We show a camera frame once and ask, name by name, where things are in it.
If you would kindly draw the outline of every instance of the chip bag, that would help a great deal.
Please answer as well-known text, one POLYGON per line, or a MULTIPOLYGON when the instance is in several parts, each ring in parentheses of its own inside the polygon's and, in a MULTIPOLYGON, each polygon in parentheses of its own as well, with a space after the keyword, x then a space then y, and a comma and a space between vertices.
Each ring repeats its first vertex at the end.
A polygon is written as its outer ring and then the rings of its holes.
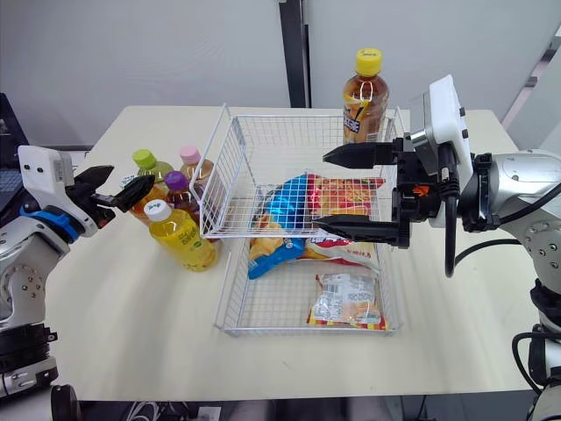
POLYGON ((316 280, 322 293, 309 312, 309 325, 382 331, 389 328, 378 305, 377 278, 334 274, 316 275, 316 280))
POLYGON ((380 272, 374 243, 352 241, 337 236, 306 239, 299 260, 329 260, 343 265, 360 265, 380 272))
MULTIPOLYGON (((270 192, 253 219, 259 230, 302 229, 307 194, 307 175, 292 178, 270 192)), ((297 259, 304 252, 304 239, 258 237, 250 240, 249 279, 256 279, 279 263, 297 259)))
POLYGON ((312 216, 370 216, 375 190, 383 178, 324 178, 308 175, 308 207, 312 216))

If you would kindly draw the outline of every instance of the pink bottle cap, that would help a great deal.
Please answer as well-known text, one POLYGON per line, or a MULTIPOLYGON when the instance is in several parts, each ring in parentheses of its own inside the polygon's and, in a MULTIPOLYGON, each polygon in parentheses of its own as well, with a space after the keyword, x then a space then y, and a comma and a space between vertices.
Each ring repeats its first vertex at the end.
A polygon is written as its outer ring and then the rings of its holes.
POLYGON ((201 160, 201 154, 195 146, 184 146, 179 150, 181 160, 186 164, 196 164, 201 160))

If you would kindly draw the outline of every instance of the floor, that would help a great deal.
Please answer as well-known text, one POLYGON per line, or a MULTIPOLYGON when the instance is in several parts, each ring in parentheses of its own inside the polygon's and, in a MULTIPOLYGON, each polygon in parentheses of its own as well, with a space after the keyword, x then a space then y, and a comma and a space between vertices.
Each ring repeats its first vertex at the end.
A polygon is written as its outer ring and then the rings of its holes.
MULTIPOLYGON (((160 421, 198 419, 209 421, 516 421, 525 420, 532 404, 530 390, 497 393, 427 396, 366 396, 355 398, 290 399, 217 403, 173 403, 160 421), (220 407, 218 419, 196 417, 200 407, 220 407)), ((84 421, 126 420, 131 403, 82 403, 84 421)), ((141 412, 152 421, 151 410, 141 412)))

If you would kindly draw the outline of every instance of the wire basket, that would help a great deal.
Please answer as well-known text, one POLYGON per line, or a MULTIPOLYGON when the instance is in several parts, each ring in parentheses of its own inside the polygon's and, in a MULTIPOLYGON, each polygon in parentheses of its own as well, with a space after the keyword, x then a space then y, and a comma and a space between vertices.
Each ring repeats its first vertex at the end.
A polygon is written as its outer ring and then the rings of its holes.
MULTIPOLYGON (((379 139, 391 141, 402 135, 397 111, 391 118, 385 118, 379 139)), ((391 220, 394 166, 350 170, 322 161, 325 153, 342 143, 342 115, 232 116, 228 108, 223 107, 203 152, 203 158, 214 161, 215 165, 202 196, 197 195, 194 181, 191 182, 191 190, 201 208, 201 234, 206 238, 231 238, 226 241, 229 259, 215 316, 218 328, 232 336, 311 332, 391 335, 400 328, 403 320, 401 294, 392 267, 393 248, 388 245, 376 246, 380 266, 376 292, 386 323, 383 330, 307 323, 310 309, 321 293, 316 275, 371 275, 368 268, 318 260, 292 261, 278 265, 257 279, 248 277, 250 238, 326 235, 314 225, 315 218, 326 215, 311 215, 307 202, 301 210, 304 219, 294 228, 263 228, 255 224, 264 200, 294 177, 313 174, 337 179, 383 178, 385 182, 375 190, 368 207, 369 217, 391 220), (217 135, 219 131, 225 133, 221 140, 217 135)))
MULTIPOLYGON (((397 110, 391 118, 385 117, 379 139, 391 141, 402 135, 397 110)), ((215 162, 202 196, 195 190, 195 179, 190 184, 200 205, 201 235, 218 239, 324 235, 314 225, 314 219, 328 215, 310 215, 307 203, 298 210, 305 215, 303 221, 294 227, 263 227, 255 223, 271 192, 287 180, 305 174, 337 179, 384 179, 384 184, 373 194, 369 216, 372 220, 390 220, 394 166, 350 170, 323 162, 324 154, 342 144, 343 115, 232 116, 224 106, 195 172, 201 171, 204 159, 215 162), (225 128, 222 142, 217 136, 219 127, 225 128), (217 158, 212 160, 210 151, 217 149, 217 158)))
POLYGON ((230 257, 215 315, 215 326, 231 336, 297 335, 310 333, 359 333, 390 336, 403 323, 400 284, 394 277, 388 245, 377 245, 380 277, 377 303, 384 329, 315 326, 307 323, 309 312, 321 293, 316 275, 372 275, 371 269, 343 266, 328 261, 304 260, 282 263, 260 278, 247 276, 249 239, 228 240, 230 257))

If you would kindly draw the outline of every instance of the yellow juice bottle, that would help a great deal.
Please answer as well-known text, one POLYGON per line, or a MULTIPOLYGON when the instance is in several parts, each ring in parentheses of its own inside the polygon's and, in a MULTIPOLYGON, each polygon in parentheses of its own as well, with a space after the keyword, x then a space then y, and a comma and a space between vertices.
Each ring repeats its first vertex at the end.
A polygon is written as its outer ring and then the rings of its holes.
POLYGON ((163 200, 152 200, 144 208, 150 219, 150 234, 184 268, 202 272, 217 260, 216 248, 199 235, 199 227, 189 214, 172 209, 163 200))

